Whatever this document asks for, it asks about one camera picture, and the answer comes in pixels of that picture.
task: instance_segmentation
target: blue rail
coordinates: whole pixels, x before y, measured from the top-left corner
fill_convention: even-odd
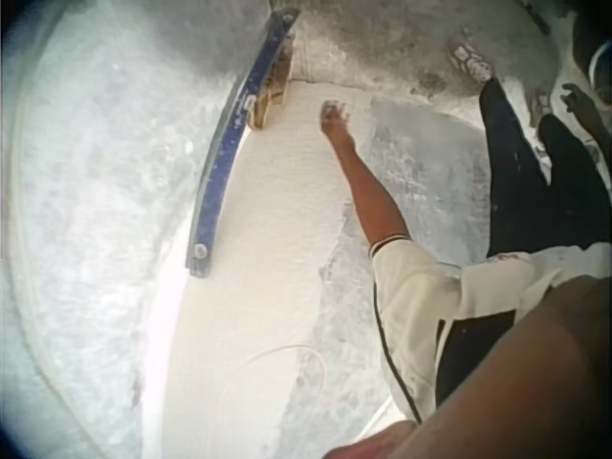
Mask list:
[[[247,125],[249,109],[261,91],[283,41],[298,16],[299,10],[296,8],[273,12],[267,22],[265,41],[257,59],[229,95],[210,145],[198,189],[186,260],[191,275],[208,275],[223,197],[238,145]]]

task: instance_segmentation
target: hand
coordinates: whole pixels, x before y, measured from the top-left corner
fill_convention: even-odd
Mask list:
[[[350,116],[344,113],[344,104],[334,100],[323,102],[320,113],[321,131],[332,145],[354,143],[348,132],[349,119]]]
[[[595,102],[575,84],[565,83],[563,89],[569,91],[566,96],[561,96],[568,113],[573,113],[584,130],[597,137],[604,127]]]

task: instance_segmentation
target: white surface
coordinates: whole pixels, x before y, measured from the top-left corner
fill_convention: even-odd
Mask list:
[[[169,366],[165,458],[265,457],[297,357],[317,355],[299,346],[317,318],[318,270],[349,198],[318,128],[327,98],[347,101],[357,142],[367,141],[368,95],[294,83],[282,113],[251,133],[236,159],[210,276],[186,286]],[[306,432],[308,413],[304,420]]]

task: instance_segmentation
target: black pants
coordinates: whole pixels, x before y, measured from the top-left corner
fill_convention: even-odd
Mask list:
[[[491,162],[491,239],[487,256],[610,242],[610,198],[588,151],[553,115],[538,135],[553,165],[547,185],[499,82],[480,95]]]

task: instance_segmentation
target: white shirt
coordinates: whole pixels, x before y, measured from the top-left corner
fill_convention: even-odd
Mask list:
[[[464,268],[454,278],[408,239],[375,245],[377,306],[386,346],[423,419],[436,409],[436,373],[453,321],[514,312],[517,323],[550,288],[583,274],[609,276],[610,250],[610,244],[598,243],[586,251],[555,247],[534,254],[500,254]],[[383,372],[396,404],[413,418],[386,359]]]

